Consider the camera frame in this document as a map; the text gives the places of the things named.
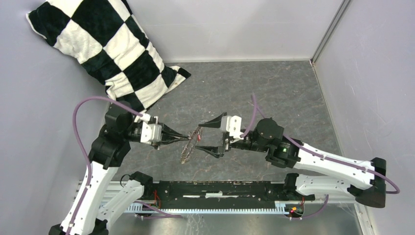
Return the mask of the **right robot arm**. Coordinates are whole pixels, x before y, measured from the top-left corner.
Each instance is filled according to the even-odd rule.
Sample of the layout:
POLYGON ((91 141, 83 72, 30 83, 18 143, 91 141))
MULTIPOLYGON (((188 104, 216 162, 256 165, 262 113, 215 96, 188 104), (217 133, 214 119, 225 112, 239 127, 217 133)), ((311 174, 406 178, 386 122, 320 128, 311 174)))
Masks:
POLYGON ((284 135, 283 127, 272 118, 263 118, 253 130, 241 128, 242 118, 222 113, 199 127, 218 128, 223 134, 220 146, 197 146, 215 158, 232 148, 266 153, 266 161, 279 168, 308 170, 318 176, 287 174, 283 195, 295 200, 300 195, 344 195, 372 208, 386 204, 386 160, 355 160, 316 149, 284 135))

